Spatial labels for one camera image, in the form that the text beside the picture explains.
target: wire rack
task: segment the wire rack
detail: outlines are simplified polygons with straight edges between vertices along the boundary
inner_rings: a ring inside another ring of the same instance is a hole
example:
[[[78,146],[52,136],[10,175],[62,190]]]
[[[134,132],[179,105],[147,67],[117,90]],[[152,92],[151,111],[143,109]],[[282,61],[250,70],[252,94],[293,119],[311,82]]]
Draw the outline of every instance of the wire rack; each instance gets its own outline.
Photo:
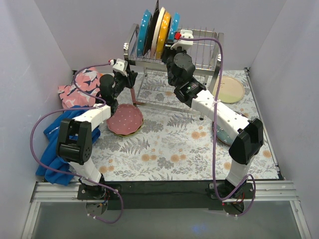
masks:
[[[194,76],[204,84],[204,76]],[[137,102],[146,106],[157,105],[160,108],[175,110],[179,112],[198,114],[175,96],[174,87],[167,82],[167,72],[146,69],[141,86],[137,94]]]
[[[223,44],[223,33],[216,33],[205,29],[195,29],[181,26],[178,30],[187,29],[193,32],[194,37],[214,37]],[[137,56],[136,46],[139,33],[139,25],[133,24],[129,36],[124,44],[124,58],[130,65],[140,66],[144,69],[144,77],[138,90],[137,97],[135,91],[131,90],[133,103],[155,108],[164,108],[179,112],[195,113],[173,94],[174,87],[167,82],[166,65],[160,59],[150,57],[148,52],[143,57]],[[220,69],[219,47],[213,41],[194,41],[193,46],[188,49],[188,55],[192,57],[195,65],[195,78],[203,84],[207,84],[211,76],[211,84],[208,87],[212,92]]]

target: polka dot plate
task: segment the polka dot plate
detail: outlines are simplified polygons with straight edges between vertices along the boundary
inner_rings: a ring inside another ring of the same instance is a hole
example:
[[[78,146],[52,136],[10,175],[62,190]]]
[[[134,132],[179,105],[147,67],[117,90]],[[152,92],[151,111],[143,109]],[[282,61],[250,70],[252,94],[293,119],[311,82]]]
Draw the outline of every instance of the polka dot plate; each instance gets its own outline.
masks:
[[[109,130],[121,136],[136,132],[142,123],[142,112],[131,104],[119,105],[115,114],[106,120]]]
[[[144,52],[146,37],[148,34],[148,30],[150,28],[151,21],[152,21],[152,14],[148,9],[146,9],[144,14],[143,14],[141,25],[140,25],[137,56],[142,56],[142,54]]]
[[[175,12],[173,21],[170,26],[168,40],[174,40],[174,34],[178,30],[178,24],[179,24],[180,16],[177,12]]]

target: blue plate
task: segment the blue plate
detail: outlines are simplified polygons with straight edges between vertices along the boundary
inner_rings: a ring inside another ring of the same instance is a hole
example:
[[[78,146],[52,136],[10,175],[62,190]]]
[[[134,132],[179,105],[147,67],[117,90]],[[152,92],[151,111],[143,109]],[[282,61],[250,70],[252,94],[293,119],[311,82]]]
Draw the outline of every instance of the blue plate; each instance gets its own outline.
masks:
[[[138,50],[137,56],[142,56],[145,46],[146,36],[148,34],[149,26],[151,24],[152,14],[149,10],[145,10],[140,25],[140,33],[138,37]]]
[[[219,125],[217,125],[217,138],[224,144],[231,146],[234,142],[234,140],[232,140],[228,133],[226,133],[226,131],[224,131]]]
[[[179,14],[175,12],[175,15],[169,30],[168,40],[174,40],[174,34],[178,30],[179,19],[180,19]]]

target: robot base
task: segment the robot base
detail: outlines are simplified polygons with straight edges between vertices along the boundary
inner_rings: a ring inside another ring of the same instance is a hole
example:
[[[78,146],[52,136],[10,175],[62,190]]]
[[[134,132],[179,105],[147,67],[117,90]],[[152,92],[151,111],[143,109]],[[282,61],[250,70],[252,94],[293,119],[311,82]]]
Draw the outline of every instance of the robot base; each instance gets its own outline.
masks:
[[[224,180],[217,180],[222,187]],[[126,209],[178,209],[178,208],[207,208],[220,210],[222,202],[215,198],[211,180],[201,181],[132,181],[108,182],[106,184],[119,191]],[[240,190],[245,193],[245,199],[253,197],[251,183],[246,183]],[[79,187],[78,200],[96,200]],[[110,193],[108,210],[120,210],[118,196]]]

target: metal dish rack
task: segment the metal dish rack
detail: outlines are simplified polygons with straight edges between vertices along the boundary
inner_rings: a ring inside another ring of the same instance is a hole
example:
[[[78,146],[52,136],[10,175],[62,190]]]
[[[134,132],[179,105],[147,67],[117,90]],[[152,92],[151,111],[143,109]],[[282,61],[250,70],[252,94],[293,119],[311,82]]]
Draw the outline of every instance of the metal dish rack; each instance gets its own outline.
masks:
[[[217,33],[214,30],[208,31],[207,28],[205,29],[191,29],[188,27],[181,26],[178,30],[187,29],[192,30],[194,37],[214,37],[217,38],[222,46],[224,41],[224,33]],[[141,83],[141,86],[138,90],[138,96],[140,94],[140,90],[143,86],[143,83],[147,78],[154,77],[154,76],[167,76],[167,69],[166,65],[161,62],[159,59],[150,58],[150,53],[148,52],[143,57],[138,57],[136,54],[136,46],[137,46],[137,38],[139,34],[140,27],[138,24],[133,24],[128,38],[124,43],[124,59],[129,62],[132,66],[139,66],[143,67],[144,69],[144,76]],[[193,46],[188,49],[188,55],[192,57],[193,64],[196,67],[194,72],[195,78],[200,81],[201,83],[207,85],[208,78],[211,77],[210,85],[208,86],[208,90],[210,92],[213,91],[215,86],[217,76],[220,70],[220,50],[219,46],[215,44],[213,41],[205,40],[205,41],[194,41]],[[159,92],[173,92],[174,87],[170,85],[158,86],[156,91]],[[132,101],[134,105],[141,105],[141,106],[148,106],[153,108],[160,108],[178,112],[185,112],[185,113],[192,113],[198,114],[198,112],[189,109],[189,107],[185,106],[182,103],[178,103],[176,99],[176,106],[172,107],[167,105],[166,103],[160,103],[156,101],[139,101],[138,97],[136,97],[135,90],[131,89]]]

